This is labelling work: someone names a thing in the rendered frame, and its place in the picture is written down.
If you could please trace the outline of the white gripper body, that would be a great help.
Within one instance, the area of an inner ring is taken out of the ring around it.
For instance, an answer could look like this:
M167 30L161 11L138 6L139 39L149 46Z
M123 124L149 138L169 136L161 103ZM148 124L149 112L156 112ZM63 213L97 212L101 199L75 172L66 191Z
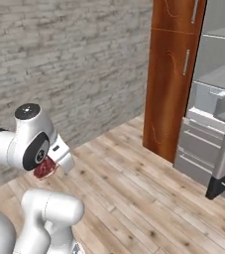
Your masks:
M65 143L56 144L52 147L51 158L58 164L67 175L75 166L73 156Z

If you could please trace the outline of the red raw steak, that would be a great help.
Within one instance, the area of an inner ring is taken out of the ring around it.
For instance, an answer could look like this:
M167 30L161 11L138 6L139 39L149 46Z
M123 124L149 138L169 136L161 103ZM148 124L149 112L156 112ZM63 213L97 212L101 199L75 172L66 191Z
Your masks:
M34 169L34 176L41 181L54 174L57 168L58 164L49 156L46 156L44 161Z

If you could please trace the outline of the tall brown wooden cabinet door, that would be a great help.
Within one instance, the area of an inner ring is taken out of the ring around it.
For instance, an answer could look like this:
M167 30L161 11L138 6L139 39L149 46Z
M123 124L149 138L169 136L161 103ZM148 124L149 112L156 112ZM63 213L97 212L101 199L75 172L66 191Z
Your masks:
M189 94L198 36L153 29L146 95L143 145L173 163ZM186 75L186 50L190 56Z

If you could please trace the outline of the grey fridge drawer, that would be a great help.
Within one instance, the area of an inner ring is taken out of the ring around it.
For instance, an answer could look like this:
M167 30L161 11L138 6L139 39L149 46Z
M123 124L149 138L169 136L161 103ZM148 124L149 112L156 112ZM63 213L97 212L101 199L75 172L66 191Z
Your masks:
M178 145L186 153L201 161L214 165L222 145L224 134L183 118Z
M213 171L212 165L181 149L176 151L173 167L205 187L208 186Z

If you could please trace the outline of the grey open fridge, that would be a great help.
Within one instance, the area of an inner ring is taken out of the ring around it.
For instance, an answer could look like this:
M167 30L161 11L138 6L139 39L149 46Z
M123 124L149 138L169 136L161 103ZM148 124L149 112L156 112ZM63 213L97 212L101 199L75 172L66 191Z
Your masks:
M207 0L183 118L225 135L225 0Z

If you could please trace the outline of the short brown wooden cabinet door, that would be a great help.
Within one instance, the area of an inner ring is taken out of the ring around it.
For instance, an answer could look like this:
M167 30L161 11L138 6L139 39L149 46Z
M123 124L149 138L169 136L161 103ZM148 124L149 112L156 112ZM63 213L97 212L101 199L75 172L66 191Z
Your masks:
M154 0L154 29L198 34L206 7L206 0L198 0L195 24L191 24L194 0Z

